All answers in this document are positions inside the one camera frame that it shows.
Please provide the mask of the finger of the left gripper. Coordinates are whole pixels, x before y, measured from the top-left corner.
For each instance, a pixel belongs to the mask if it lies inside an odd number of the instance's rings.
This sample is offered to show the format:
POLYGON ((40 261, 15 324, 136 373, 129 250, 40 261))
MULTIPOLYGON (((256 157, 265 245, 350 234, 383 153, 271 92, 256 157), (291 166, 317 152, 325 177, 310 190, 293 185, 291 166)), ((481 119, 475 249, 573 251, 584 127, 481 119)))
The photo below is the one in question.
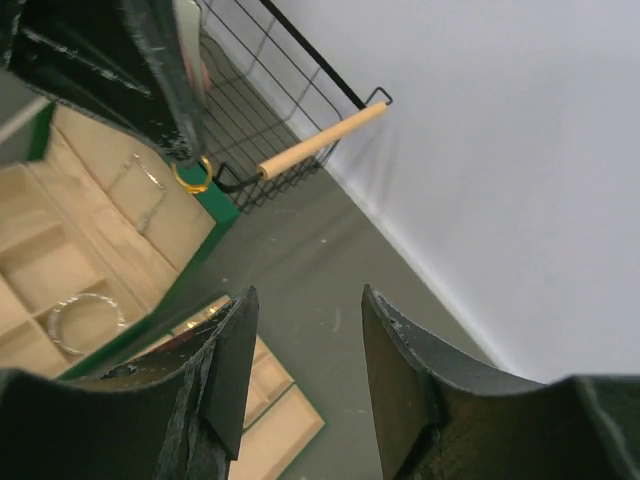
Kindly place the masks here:
POLYGON ((206 149, 183 1, 4 1, 1 68, 179 165, 206 149))

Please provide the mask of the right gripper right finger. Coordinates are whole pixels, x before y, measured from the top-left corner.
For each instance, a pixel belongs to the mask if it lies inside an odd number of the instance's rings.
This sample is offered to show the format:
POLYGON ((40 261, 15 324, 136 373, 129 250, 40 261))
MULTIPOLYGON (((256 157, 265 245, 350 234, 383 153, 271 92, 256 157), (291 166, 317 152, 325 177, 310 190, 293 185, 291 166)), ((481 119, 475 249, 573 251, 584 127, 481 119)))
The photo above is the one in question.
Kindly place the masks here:
POLYGON ((477 396, 532 392, 542 384, 501 371, 414 323, 365 285, 362 331, 382 476, 406 479, 448 422, 442 387, 477 396))

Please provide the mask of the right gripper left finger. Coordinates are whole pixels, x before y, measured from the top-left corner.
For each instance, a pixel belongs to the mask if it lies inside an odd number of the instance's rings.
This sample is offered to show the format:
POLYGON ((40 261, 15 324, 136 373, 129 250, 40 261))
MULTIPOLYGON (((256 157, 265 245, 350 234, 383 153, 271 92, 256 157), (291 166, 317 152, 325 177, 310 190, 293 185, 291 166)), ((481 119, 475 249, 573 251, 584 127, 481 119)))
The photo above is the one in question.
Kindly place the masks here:
POLYGON ((115 433, 102 479, 226 479, 239 454, 259 301, 250 287, 209 319, 111 368, 115 433))

